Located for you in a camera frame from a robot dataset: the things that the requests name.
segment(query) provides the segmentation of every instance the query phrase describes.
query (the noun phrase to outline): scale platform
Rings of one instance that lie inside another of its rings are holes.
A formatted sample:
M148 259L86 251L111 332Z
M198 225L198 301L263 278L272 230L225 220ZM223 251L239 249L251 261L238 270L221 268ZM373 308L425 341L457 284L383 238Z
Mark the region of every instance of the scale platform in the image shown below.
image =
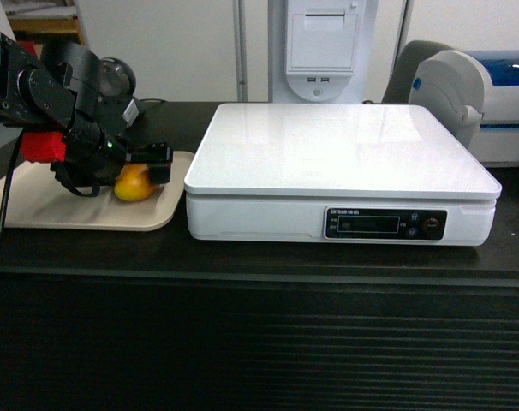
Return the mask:
M476 246L501 193L410 105L221 105L184 182L201 240Z

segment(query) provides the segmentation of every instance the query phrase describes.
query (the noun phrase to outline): yellow fruit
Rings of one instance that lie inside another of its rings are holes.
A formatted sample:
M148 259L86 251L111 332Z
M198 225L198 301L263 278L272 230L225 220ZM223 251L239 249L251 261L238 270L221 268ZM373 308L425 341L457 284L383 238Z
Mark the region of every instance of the yellow fruit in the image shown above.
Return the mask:
M158 186L149 181L147 164L126 164L115 182L115 195L124 201L146 200Z

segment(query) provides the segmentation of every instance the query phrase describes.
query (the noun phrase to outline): black table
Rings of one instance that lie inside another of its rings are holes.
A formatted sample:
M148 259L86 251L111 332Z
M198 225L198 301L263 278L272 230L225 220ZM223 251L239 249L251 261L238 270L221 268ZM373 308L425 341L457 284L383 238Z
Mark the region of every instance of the black table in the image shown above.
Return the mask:
M134 132L193 152L217 105ZM149 233L8 229L0 409L519 409L519 168L491 172L479 247L197 241L184 199Z

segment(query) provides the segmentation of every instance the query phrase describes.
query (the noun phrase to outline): machine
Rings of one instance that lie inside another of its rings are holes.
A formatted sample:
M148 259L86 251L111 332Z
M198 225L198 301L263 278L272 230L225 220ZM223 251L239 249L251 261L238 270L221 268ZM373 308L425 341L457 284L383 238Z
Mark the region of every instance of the machine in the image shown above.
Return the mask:
M441 51L420 63L409 102L483 164L519 165L519 51Z
M363 100L378 0L269 2L270 101Z
M427 109L225 104L185 178L201 240L480 245L501 185Z
M64 41L47 43L39 60L0 33L0 123L23 127L24 158L50 163L73 194L97 196L126 163L147 163L153 184L170 179L165 143L131 144L128 128L140 116L134 89L134 73L120 60Z

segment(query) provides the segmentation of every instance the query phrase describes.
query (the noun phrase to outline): white printer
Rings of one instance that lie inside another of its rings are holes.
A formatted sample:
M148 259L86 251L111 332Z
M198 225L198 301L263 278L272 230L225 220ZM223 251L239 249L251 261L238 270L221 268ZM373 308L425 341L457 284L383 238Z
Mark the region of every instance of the white printer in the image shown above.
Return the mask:
M519 51L441 51L419 65L409 102L484 165L519 164Z

